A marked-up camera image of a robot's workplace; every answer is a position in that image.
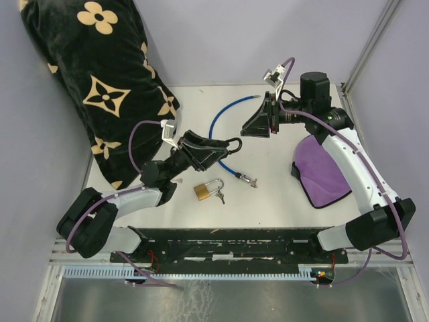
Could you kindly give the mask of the black padlock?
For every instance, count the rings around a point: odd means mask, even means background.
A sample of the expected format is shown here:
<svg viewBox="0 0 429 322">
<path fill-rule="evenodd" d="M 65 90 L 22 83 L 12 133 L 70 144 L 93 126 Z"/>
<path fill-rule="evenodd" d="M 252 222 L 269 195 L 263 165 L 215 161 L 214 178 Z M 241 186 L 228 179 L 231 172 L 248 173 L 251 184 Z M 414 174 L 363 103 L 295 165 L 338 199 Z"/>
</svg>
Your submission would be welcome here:
<svg viewBox="0 0 429 322">
<path fill-rule="evenodd" d="M 239 152 L 243 147 L 243 141 L 241 138 L 235 137 L 228 140 L 222 141 L 223 145 L 223 154 L 225 156 L 229 156 L 231 154 L 236 154 Z"/>
</svg>

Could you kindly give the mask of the long-shackle brass padlock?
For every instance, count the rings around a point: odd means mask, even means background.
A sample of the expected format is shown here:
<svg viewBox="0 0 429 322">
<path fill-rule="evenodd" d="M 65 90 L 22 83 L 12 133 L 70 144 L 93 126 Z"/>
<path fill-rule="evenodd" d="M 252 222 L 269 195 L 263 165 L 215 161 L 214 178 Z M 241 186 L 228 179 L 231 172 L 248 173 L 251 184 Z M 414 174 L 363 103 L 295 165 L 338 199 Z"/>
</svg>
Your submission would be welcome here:
<svg viewBox="0 0 429 322">
<path fill-rule="evenodd" d="M 212 195 L 217 195 L 224 187 L 223 180 L 216 178 L 210 182 L 202 183 L 194 187 L 194 193 L 199 201 L 203 201 Z"/>
</svg>

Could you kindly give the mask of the long padlock keys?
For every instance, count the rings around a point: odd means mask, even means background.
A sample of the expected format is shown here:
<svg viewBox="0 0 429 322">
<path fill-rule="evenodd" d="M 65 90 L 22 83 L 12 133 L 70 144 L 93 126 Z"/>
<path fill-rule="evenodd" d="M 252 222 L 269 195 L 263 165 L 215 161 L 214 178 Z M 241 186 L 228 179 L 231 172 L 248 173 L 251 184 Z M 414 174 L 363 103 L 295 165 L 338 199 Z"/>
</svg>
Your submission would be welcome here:
<svg viewBox="0 0 429 322">
<path fill-rule="evenodd" d="M 225 204 L 224 194 L 221 190 L 217 191 L 217 197 L 221 200 L 222 204 Z"/>
</svg>

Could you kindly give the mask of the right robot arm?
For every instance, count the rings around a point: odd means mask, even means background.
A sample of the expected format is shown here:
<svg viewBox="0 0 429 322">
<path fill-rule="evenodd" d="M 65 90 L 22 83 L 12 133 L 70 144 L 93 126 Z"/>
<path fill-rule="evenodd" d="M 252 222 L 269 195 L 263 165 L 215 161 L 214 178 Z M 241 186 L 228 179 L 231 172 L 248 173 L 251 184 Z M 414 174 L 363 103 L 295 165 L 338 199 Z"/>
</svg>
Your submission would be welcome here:
<svg viewBox="0 0 429 322">
<path fill-rule="evenodd" d="M 333 250 L 377 249 L 395 238 L 406 242 L 405 230 L 416 206 L 402 199 L 383 180 L 363 149 L 351 118 L 331 105 L 330 81 L 324 72 L 305 72 L 300 77 L 300 95 L 287 101 L 286 69 L 268 70 L 263 79 L 275 91 L 266 92 L 261 107 L 244 123 L 243 137 L 269 138 L 281 124 L 303 123 L 307 132 L 330 155 L 349 184 L 360 215 L 343 224 L 319 231 L 308 244 L 315 262 L 329 258 Z"/>
</svg>

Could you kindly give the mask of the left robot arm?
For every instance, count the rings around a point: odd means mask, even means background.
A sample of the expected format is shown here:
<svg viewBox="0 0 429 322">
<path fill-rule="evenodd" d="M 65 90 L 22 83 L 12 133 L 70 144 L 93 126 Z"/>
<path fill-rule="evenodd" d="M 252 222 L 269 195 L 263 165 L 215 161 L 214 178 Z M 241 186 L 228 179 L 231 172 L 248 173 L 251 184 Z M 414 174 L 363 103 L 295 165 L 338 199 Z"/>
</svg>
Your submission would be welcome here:
<svg viewBox="0 0 429 322">
<path fill-rule="evenodd" d="M 141 184 L 110 194 L 84 189 L 56 227 L 66 240 L 66 249 L 83 258 L 91 258 L 101 251 L 120 251 L 135 262 L 144 260 L 148 245 L 136 229 L 116 227 L 116 219 L 167 203 L 177 187 L 172 179 L 189 168 L 207 170 L 232 153 L 228 149 L 230 143 L 203 138 L 188 130 L 168 158 L 151 160 L 141 167 Z"/>
</svg>

